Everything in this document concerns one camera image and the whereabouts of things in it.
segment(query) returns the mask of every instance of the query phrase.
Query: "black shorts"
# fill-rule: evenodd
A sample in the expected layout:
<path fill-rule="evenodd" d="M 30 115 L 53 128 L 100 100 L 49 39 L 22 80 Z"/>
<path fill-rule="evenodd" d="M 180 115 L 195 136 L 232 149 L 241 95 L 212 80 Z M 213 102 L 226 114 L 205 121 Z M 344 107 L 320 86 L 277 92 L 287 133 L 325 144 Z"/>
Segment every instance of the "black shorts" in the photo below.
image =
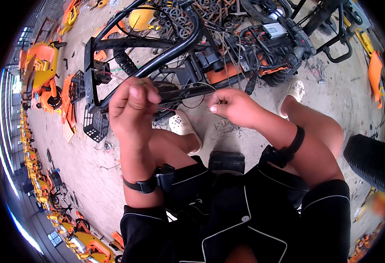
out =
<path fill-rule="evenodd" d="M 237 185 L 259 185 L 261 191 L 283 195 L 299 208 L 309 188 L 301 177 L 275 168 L 267 163 L 259 163 L 241 176 L 230 173 L 216 175 L 208 171 L 200 156 L 191 156 L 197 164 L 175 171 L 176 181 L 170 192 L 164 193 L 165 207 L 171 213 L 178 213 L 198 198 L 211 198 L 223 189 Z"/>

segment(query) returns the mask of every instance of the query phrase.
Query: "coil spring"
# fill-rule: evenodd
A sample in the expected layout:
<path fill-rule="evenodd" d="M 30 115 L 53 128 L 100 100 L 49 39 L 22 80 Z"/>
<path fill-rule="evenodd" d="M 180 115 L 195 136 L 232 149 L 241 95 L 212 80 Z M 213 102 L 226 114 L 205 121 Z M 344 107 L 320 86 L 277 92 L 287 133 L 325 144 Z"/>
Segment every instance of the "coil spring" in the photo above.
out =
<path fill-rule="evenodd" d="M 114 50 L 114 56 L 115 62 L 128 76 L 131 76 L 138 71 L 138 68 L 124 50 L 118 50 L 117 52 Z"/>

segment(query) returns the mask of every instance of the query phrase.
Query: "forearm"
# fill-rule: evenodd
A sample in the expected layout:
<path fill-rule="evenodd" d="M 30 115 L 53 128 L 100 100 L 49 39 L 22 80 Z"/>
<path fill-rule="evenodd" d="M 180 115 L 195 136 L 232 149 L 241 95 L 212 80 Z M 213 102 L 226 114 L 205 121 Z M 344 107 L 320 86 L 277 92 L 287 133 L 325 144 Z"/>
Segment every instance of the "forearm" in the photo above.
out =
<path fill-rule="evenodd" d="M 148 145 L 136 153 L 121 151 L 120 158 L 122 175 L 129 183 L 149 180 L 156 169 Z M 132 208 L 153 208 L 164 203 L 160 187 L 156 187 L 152 193 L 142 194 L 124 185 L 124 196 L 127 205 Z"/>
<path fill-rule="evenodd" d="M 295 139 L 296 125 L 264 108 L 256 111 L 253 118 L 255 129 L 274 148 L 289 147 Z M 305 133 L 305 139 L 290 164 L 310 187 L 332 179 L 344 180 L 331 151 L 311 133 Z"/>

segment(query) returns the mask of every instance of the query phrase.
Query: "metal scrap pile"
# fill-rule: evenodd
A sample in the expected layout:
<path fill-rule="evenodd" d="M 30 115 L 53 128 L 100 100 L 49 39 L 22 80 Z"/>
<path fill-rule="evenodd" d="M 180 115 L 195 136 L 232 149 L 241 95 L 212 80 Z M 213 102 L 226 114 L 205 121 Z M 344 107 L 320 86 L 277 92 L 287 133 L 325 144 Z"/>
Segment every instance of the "metal scrap pile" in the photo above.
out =
<path fill-rule="evenodd" d="M 154 3 L 152 1 L 151 5 L 161 9 L 173 19 L 173 23 L 182 39 L 189 36 L 193 25 L 179 7 L 177 0 L 155 0 Z M 244 18 L 244 16 L 233 14 L 237 12 L 236 0 L 230 0 L 230 2 L 227 0 L 194 0 L 193 5 L 204 19 L 207 27 L 217 31 L 234 30 L 242 23 Z M 158 11 L 155 12 L 155 17 L 157 17 L 157 22 L 161 26 L 158 29 L 160 37 L 172 38 L 174 32 L 168 18 Z"/>

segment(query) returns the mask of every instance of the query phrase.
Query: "slipper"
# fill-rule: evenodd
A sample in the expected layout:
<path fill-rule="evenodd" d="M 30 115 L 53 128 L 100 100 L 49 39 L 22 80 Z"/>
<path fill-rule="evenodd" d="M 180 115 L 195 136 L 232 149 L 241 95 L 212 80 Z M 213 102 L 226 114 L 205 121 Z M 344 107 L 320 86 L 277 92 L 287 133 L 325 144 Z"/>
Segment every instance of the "slipper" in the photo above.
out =
<path fill-rule="evenodd" d="M 195 130 L 193 129 L 190 120 L 188 120 L 185 113 L 177 111 L 177 113 L 169 119 L 169 127 L 171 128 L 172 132 L 178 135 L 187 135 L 190 133 L 195 135 L 199 147 L 197 151 L 190 152 L 191 154 L 198 153 L 203 147 L 203 142 L 200 140 L 200 137 L 195 133 Z"/>
<path fill-rule="evenodd" d="M 287 96 L 292 96 L 296 99 L 297 102 L 300 102 L 302 100 L 302 97 L 305 94 L 305 88 L 304 88 L 304 83 L 298 79 L 298 78 L 291 78 L 290 83 L 288 86 L 288 89 L 284 93 L 283 98 L 280 100 L 279 104 L 277 105 L 277 115 L 280 117 L 286 119 L 287 116 L 284 116 L 280 109 L 282 108 L 282 104 L 284 102 L 284 99 Z"/>

